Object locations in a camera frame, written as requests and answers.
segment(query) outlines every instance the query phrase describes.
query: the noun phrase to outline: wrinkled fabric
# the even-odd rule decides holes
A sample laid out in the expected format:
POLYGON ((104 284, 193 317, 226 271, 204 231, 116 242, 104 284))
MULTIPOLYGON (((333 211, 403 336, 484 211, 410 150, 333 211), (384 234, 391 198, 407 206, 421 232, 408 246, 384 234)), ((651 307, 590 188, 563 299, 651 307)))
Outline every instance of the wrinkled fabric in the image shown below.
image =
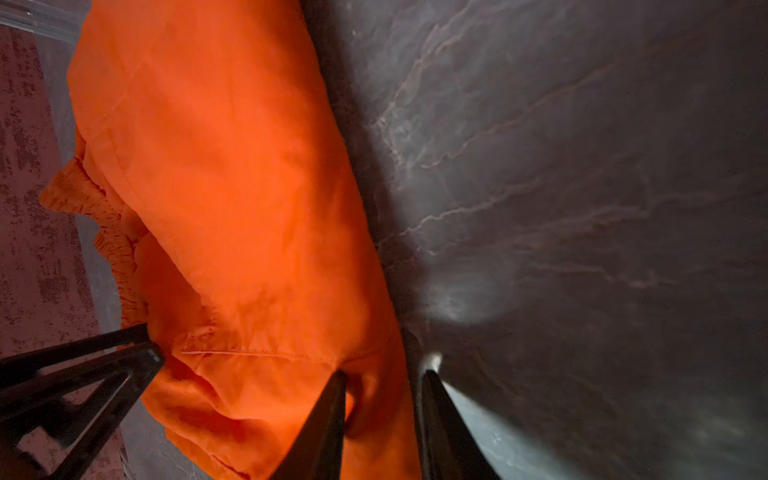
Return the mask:
POLYGON ((68 74, 75 158, 41 196, 101 231, 142 401, 214 478, 268 478, 331 373, 342 477, 418 478, 405 357, 295 0, 102 0, 68 74))

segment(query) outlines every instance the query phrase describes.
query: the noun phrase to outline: orange cloth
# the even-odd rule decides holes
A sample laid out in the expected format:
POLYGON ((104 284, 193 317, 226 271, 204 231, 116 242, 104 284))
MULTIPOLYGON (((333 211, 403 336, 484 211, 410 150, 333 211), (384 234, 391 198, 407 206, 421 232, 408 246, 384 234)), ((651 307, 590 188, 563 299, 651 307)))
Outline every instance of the orange cloth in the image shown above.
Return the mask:
POLYGON ((331 373, 342 477, 418 478, 396 318, 296 0, 100 0, 68 76, 76 158, 41 202, 101 224, 142 397, 221 480, 268 478, 331 373))

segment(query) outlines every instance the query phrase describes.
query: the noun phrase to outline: maroon carpet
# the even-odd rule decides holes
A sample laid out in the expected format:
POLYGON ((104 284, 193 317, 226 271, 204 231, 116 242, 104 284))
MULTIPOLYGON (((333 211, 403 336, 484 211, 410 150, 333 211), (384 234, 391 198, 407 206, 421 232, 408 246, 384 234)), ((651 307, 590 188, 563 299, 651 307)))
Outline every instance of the maroon carpet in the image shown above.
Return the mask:
MULTIPOLYGON (((0 26, 0 357, 97 335, 72 217, 40 191, 61 166, 32 34, 0 26)), ((123 478, 119 431, 83 478, 123 478)), ((25 449, 46 468, 63 452, 41 431, 25 449)))

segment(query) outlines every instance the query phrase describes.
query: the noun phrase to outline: orange pants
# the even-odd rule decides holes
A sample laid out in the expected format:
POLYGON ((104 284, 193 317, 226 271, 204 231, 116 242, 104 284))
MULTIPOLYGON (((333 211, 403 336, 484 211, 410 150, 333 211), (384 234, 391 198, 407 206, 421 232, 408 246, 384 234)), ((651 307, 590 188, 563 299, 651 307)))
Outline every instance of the orange pants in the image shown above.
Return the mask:
POLYGON ((97 0, 68 80, 76 158, 41 202, 101 224, 142 400, 214 478, 268 478, 349 375, 342 477, 418 478, 406 366, 297 0, 97 0))

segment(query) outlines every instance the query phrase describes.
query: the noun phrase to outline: gray floor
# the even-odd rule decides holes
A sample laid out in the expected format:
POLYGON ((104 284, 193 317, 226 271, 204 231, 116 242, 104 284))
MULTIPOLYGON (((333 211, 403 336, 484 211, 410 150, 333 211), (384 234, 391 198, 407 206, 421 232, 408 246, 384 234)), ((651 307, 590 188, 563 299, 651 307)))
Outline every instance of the gray floor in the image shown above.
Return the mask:
MULTIPOLYGON (((768 2, 303 4, 401 321, 499 473, 768 478, 768 2)), ((123 433, 138 480, 204 477, 123 433)))

